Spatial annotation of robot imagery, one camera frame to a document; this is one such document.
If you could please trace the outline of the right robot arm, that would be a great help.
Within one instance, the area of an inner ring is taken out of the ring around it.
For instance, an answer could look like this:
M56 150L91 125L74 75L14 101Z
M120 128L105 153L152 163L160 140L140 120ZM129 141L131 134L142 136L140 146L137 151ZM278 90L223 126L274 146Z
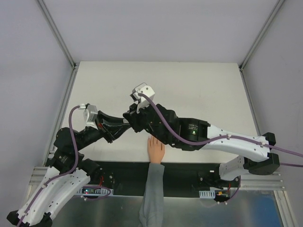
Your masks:
M165 145L183 151L218 150L236 158L218 166L213 174L217 186L243 174L271 175L280 167L278 154L271 152L276 142L273 133L263 136L234 134L207 121L178 117L175 111L157 104L137 109L133 104L123 114L135 132L146 131Z

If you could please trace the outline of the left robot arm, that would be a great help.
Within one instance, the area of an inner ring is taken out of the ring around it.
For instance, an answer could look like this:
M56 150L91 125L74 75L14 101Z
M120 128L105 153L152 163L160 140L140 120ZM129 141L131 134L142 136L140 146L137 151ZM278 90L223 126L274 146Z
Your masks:
M7 220L17 227L50 227L65 204L86 184L100 179L100 166L84 159L79 151L99 139L108 143L118 139L130 124L124 118L112 117L93 105L83 105L86 127L75 131L71 126L60 129L54 146L57 148L38 188L19 210Z

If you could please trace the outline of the grey sleeved forearm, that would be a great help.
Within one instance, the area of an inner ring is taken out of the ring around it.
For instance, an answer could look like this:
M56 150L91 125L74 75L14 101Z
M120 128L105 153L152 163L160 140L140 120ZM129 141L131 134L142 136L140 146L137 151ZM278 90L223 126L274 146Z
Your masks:
M139 210L139 227L161 227L164 212L164 166L149 164L145 192Z

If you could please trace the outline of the mannequin hand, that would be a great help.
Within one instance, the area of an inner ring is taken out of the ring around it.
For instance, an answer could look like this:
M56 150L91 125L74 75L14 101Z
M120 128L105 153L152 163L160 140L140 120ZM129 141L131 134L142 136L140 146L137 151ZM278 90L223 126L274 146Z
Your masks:
M150 136L147 142L147 152L151 163L160 164L165 155L165 145L154 136Z

